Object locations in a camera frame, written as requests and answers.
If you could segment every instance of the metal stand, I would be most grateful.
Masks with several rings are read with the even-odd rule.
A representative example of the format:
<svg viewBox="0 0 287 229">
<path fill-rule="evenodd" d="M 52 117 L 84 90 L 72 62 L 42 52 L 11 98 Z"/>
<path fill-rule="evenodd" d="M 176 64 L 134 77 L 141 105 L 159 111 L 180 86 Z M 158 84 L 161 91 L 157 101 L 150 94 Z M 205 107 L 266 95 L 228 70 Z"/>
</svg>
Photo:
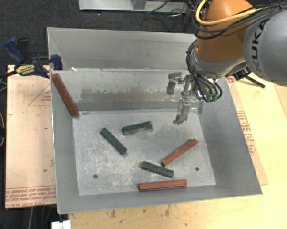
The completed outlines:
<svg viewBox="0 0 287 229">
<path fill-rule="evenodd" d="M 80 10 L 113 10 L 149 12 L 162 6 L 167 0 L 79 0 Z M 183 2 L 169 2 L 157 12 L 184 9 Z"/>
</svg>

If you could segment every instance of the white object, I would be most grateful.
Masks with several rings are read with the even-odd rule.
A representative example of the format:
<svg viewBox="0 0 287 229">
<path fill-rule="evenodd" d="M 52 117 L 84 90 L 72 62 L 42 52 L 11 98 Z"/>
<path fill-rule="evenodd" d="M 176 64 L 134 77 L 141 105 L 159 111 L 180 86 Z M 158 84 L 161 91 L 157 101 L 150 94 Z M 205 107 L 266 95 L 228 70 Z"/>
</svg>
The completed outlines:
<svg viewBox="0 0 287 229">
<path fill-rule="evenodd" d="M 63 222 L 55 221 L 51 223 L 51 229 L 71 229 L 71 221 L 65 220 Z"/>
</svg>

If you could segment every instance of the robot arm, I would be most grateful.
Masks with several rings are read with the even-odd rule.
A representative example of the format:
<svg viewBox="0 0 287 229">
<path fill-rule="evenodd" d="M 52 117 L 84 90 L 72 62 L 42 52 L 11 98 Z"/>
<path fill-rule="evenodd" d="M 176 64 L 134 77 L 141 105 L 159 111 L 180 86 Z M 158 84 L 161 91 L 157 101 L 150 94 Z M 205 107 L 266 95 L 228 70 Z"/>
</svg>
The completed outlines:
<svg viewBox="0 0 287 229">
<path fill-rule="evenodd" d="M 175 124 L 187 120 L 189 96 L 205 102 L 221 97 L 219 78 L 253 72 L 287 85 L 287 2 L 254 8 L 245 0 L 203 0 L 193 10 L 197 39 L 187 51 L 190 75 L 169 76 L 169 83 L 185 82 Z"/>
</svg>

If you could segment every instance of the scratch mark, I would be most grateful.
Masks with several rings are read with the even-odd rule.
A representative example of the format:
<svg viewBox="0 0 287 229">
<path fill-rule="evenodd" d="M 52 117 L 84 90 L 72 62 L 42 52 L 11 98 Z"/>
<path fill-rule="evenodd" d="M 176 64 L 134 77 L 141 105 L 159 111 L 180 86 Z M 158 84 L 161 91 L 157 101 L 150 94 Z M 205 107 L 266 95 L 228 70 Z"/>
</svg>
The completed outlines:
<svg viewBox="0 0 287 229">
<path fill-rule="evenodd" d="M 116 218 L 116 212 L 115 212 L 114 209 L 113 209 L 113 211 L 111 212 L 111 217 Z"/>
</svg>

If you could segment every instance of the bin floor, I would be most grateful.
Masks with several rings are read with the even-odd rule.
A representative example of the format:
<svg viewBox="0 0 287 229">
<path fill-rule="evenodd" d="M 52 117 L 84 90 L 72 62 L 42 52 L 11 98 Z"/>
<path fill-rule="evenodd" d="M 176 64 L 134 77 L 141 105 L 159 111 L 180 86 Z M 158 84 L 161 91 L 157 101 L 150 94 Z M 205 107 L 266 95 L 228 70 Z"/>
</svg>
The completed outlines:
<svg viewBox="0 0 287 229">
<path fill-rule="evenodd" d="M 78 189 L 80 195 L 137 191 L 142 182 L 165 181 L 163 177 L 142 170 L 147 161 L 160 165 L 169 154 L 196 138 L 198 144 L 170 163 L 172 179 L 186 179 L 189 187 L 215 185 L 206 143 L 196 110 L 188 120 L 174 125 L 176 110 L 92 111 L 73 118 Z M 151 121 L 152 130 L 123 136 L 121 128 Z M 121 156 L 100 134 L 107 128 L 126 148 Z"/>
</svg>

